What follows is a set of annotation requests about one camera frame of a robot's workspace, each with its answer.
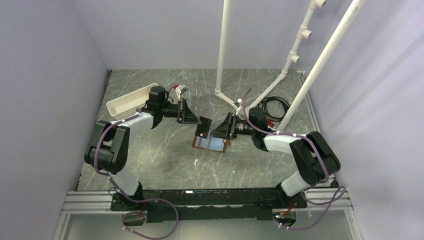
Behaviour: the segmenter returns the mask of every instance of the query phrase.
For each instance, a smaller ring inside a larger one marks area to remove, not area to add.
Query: black mounting base
[[[253,128],[247,121],[241,120],[238,116],[229,112],[224,120],[216,129],[210,132],[214,138],[234,140],[237,134],[252,135]]]
[[[213,220],[256,218],[272,220],[272,209],[306,208],[307,203],[300,195],[282,198],[275,187],[228,188],[228,189],[178,189],[143,190],[144,199],[162,198],[177,206],[180,220]],[[120,194],[113,195],[112,211],[140,211],[143,204],[127,205]],[[171,206],[158,202],[147,202],[147,223],[175,220]]]

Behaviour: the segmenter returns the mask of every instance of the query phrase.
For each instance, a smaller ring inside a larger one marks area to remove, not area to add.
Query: pvc pipe elbow
[[[326,4],[327,0],[315,0],[314,4],[316,7],[322,9]]]
[[[315,5],[315,1],[316,0],[310,0],[310,2],[309,2],[309,9],[314,10],[314,9],[317,8],[317,6]]]
[[[297,63],[297,62],[299,61],[299,59],[300,59],[300,58],[301,58],[300,56],[298,56],[298,55],[294,54],[293,56],[291,56],[291,57],[290,57],[290,60],[291,60],[293,63]]]
[[[311,36],[312,32],[308,29],[304,30],[301,35],[304,39],[309,39],[309,37]]]

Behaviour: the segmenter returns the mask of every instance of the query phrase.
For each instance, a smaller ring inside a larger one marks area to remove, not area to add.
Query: black cable
[[[113,195],[111,194],[111,189],[115,189],[115,192],[117,191],[116,187],[111,187],[109,188],[109,190],[107,190],[107,194],[109,194],[111,197],[113,197]]]
[[[287,216],[282,216],[282,217],[273,216],[273,219],[276,223],[281,224],[284,227],[291,227],[293,226],[293,224],[296,223],[295,218],[287,217]]]
[[[172,97],[170,97],[170,92],[171,92],[171,90],[172,89],[175,89],[175,86],[172,86],[167,92],[166,92],[166,97],[165,97],[165,101],[168,101],[168,99],[171,99],[172,100],[172,102],[171,102],[171,104],[173,104],[174,103],[174,99],[172,98]]]
[[[282,114],[282,116],[273,116],[270,114],[270,112],[268,111],[268,103],[272,102],[272,101],[277,101],[280,102],[282,104],[282,108],[284,109],[284,113]],[[286,115],[287,111],[290,108],[290,104],[289,102],[280,97],[280,96],[269,96],[269,97],[265,97],[262,101],[260,101],[259,103],[260,105],[262,105],[262,109],[263,112],[265,113],[265,115],[267,116],[267,118],[273,122],[281,122],[284,118],[284,115]]]

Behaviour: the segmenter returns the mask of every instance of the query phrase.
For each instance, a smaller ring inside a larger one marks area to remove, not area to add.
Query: table surface
[[[250,104],[280,74],[278,69],[225,69],[222,92],[237,100],[252,88],[246,102]],[[184,84],[183,94],[189,108],[198,116],[212,119],[215,129],[233,108],[214,95],[216,69],[141,69],[113,70],[98,112],[97,120],[114,121],[106,102],[151,83],[166,89]],[[285,79],[268,96],[280,96],[289,103],[301,88],[300,76],[289,70]],[[269,111],[281,115],[280,103],[269,104]],[[274,187],[296,171],[293,156],[281,152],[264,152],[254,147],[250,136],[239,135],[226,153],[192,147],[196,127],[164,118],[155,128],[130,140],[126,165],[144,189],[205,189]],[[305,134],[314,130],[311,112],[304,99],[285,131]],[[109,181],[95,174],[85,164],[78,184],[79,191],[107,190]]]

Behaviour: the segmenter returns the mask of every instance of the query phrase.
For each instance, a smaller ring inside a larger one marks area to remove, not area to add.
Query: coiled black cable
[[[282,108],[284,109],[284,113],[282,114],[282,116],[273,116],[270,114],[270,112],[268,111],[268,103],[272,102],[272,101],[277,101],[280,102],[282,104]],[[280,96],[269,96],[269,97],[265,97],[264,99],[262,99],[262,101],[260,101],[259,105],[262,106],[263,112],[265,113],[265,115],[267,116],[267,118],[273,122],[281,122],[284,118],[284,115],[286,115],[287,111],[290,108],[290,104],[289,102],[280,97]]]

